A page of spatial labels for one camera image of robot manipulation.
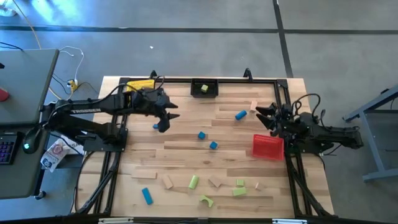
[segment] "green block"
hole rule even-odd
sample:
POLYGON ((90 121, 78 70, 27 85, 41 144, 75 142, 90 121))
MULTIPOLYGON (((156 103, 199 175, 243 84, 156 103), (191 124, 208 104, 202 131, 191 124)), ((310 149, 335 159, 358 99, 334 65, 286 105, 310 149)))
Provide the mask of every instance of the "green block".
POLYGON ((192 180, 189 183, 188 187, 191 188, 191 189, 195 189, 197 187, 197 185, 198 185, 198 181, 199 181, 199 177, 197 175, 194 175, 192 177, 192 180))
POLYGON ((233 189, 232 194, 234 196, 239 196, 239 195, 244 195, 246 194, 246 188, 245 187, 240 187, 238 189, 233 189))
POLYGON ((209 87, 207 85, 202 85, 200 88, 200 90, 204 93, 206 93, 208 89, 209 89, 209 87))
POLYGON ((209 203, 209 208, 211 208, 211 206, 213 206, 214 201, 204 195, 200 196, 200 201, 206 200, 209 203))
POLYGON ((236 179, 236 185, 240 186, 240 187, 243 187, 244 186, 244 180, 236 179))

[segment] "gray floor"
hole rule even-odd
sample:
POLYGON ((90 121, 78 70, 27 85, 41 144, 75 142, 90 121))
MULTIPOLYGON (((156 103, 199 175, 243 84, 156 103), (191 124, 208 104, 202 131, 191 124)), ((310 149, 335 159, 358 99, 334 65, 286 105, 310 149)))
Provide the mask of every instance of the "gray floor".
MULTIPOLYGON (((37 26, 277 27, 271 0, 18 2, 37 26)), ((279 4, 286 29, 397 29, 397 1, 279 0, 279 4)), ((25 26, 25 21, 20 16, 0 17, 0 25, 25 26)), ((43 48, 81 48, 85 60, 79 81, 90 82, 97 90, 104 75, 148 75, 153 69, 163 75, 239 77, 249 67, 255 77, 286 77, 278 34, 38 32, 38 36, 43 48)), ((307 91, 321 95, 327 124, 344 126, 343 115, 398 83, 397 37, 286 35, 294 77, 304 78, 307 91)), ((0 40, 37 48, 29 31, 0 30, 0 40)), ((64 80, 73 77, 80 61, 79 52, 71 52, 76 56, 61 54, 56 67, 55 73, 64 80)), ((52 86, 65 96, 57 83, 52 86)), ((74 97, 95 95, 84 86, 74 97)), ((363 174, 376 170, 367 145, 358 150, 341 148, 336 154, 324 158, 335 213, 397 222, 398 177, 362 182, 363 174)), ((43 189, 49 197, 39 202, 2 200, 0 220, 67 214, 75 178, 76 170, 46 174, 43 189)))

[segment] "wooden tabletop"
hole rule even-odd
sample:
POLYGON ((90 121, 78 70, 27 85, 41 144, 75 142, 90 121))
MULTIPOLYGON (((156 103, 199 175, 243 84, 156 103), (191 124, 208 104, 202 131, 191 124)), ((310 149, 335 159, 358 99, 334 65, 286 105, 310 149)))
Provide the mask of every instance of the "wooden tabletop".
MULTIPOLYGON (((120 77, 104 77, 99 97, 107 95, 120 77)), ((291 100, 306 94, 304 80, 288 79, 291 100)), ((294 216, 289 181, 284 161, 270 161, 251 156, 253 134, 269 132, 250 113, 253 100, 259 106, 275 101, 274 87, 269 84, 220 84, 219 95, 213 99, 192 98, 189 83, 165 83, 164 90, 178 109, 169 110, 181 116, 170 121, 170 129, 159 133, 153 129, 157 118, 132 114, 128 117, 127 146, 122 153, 114 195, 112 216, 129 217, 217 217, 217 218, 290 218, 294 216), (235 114, 246 110, 240 121, 235 114), (198 139, 203 131, 206 139, 198 139), (216 141, 218 149, 209 148, 216 141), (143 171, 156 172, 156 179, 135 179, 143 171), (173 183, 165 189, 162 177, 168 175, 173 183), (193 175, 199 176, 195 190, 188 188, 193 175), (214 175, 222 185, 217 189, 208 178, 214 175), (247 194, 233 197, 236 179, 243 179, 247 194), (264 188, 255 189, 260 182, 264 188), (141 190, 147 187, 154 203, 147 205, 141 190), (200 202, 206 195, 214 201, 208 208, 200 202)), ((301 112, 310 111, 304 99, 301 112)), ((105 123, 111 116, 95 114, 94 121, 105 123)), ((103 152, 88 159, 78 186, 81 207, 98 185, 103 152)), ((304 154, 303 164, 307 184, 324 208, 333 213, 328 184, 319 158, 304 154)), ((297 192, 304 211, 302 193, 297 192)), ((103 206, 107 193, 104 194, 103 206)))

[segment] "red basket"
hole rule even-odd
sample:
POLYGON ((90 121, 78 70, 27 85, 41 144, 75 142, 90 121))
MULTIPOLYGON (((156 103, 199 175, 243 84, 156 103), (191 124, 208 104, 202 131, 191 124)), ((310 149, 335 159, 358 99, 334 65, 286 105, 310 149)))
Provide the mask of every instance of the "red basket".
POLYGON ((278 137, 255 134, 253 136, 252 154, 254 157, 282 161, 284 160, 284 140, 278 137))

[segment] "black bin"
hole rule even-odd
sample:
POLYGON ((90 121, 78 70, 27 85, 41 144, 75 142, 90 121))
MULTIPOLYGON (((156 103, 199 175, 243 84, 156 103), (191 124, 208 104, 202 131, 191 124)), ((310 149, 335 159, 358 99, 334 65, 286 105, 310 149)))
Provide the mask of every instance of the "black bin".
POLYGON ((195 98, 216 98, 218 96, 218 80, 207 78, 192 78, 191 95, 195 98), (207 92, 201 91, 201 86, 207 85, 207 92))

